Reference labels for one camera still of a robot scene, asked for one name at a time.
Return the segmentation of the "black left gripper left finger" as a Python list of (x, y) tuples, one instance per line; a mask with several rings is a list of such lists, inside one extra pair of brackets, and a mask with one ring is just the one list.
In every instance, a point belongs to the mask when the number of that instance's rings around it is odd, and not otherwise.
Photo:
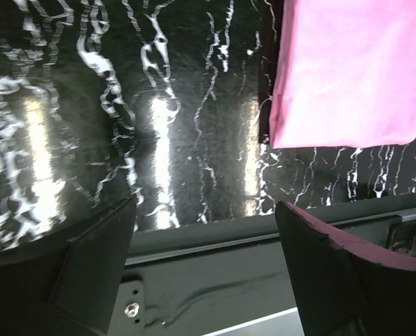
[(0, 335), (106, 335), (136, 210), (124, 199), (0, 252)]

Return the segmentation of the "pink t-shirt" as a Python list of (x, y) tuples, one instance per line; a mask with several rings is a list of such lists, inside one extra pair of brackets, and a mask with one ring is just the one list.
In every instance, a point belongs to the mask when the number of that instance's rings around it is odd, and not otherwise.
[(273, 148), (416, 138), (416, 1), (286, 1)]

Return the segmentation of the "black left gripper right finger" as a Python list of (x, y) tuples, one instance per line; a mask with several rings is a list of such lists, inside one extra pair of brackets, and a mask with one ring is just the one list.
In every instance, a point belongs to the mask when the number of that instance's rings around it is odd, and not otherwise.
[(306, 335), (416, 335), (416, 257), (290, 203), (275, 218)]

